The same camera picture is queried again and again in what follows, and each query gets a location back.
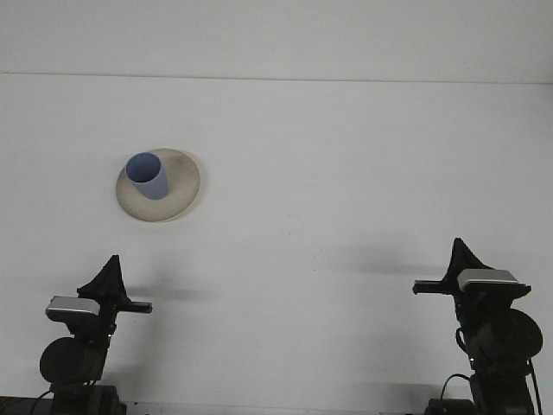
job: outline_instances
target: beige plate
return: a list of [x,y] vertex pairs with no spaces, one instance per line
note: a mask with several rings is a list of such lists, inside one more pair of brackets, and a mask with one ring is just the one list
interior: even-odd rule
[[123,168],[116,186],[119,205],[127,214],[139,220],[159,222],[174,219],[190,206],[198,194],[198,166],[189,156],[177,150],[156,149],[150,153],[162,159],[169,182],[168,194],[158,201],[148,199],[127,179]]

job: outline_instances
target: blue cup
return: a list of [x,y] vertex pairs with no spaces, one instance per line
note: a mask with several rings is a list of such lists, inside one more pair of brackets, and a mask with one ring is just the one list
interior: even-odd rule
[[134,155],[127,162],[124,172],[132,185],[148,199],[159,200],[169,191],[165,167],[155,154]]

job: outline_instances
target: camera mount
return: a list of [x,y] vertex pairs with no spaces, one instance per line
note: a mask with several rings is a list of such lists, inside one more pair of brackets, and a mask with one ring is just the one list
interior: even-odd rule
[[441,281],[415,282],[415,294],[453,296],[460,324],[455,339],[474,370],[470,377],[474,403],[431,399],[425,415],[534,415],[525,377],[531,372],[530,358],[542,348],[543,337],[529,316],[511,308],[513,300],[530,290],[510,272],[484,265],[460,238],[454,240]]
[[52,342],[42,353],[41,374],[54,393],[50,415],[125,415],[116,388],[96,382],[104,371],[118,312],[149,314],[152,305],[127,297],[118,255],[77,292],[78,297],[54,297],[46,308],[48,318],[65,323],[73,335]]

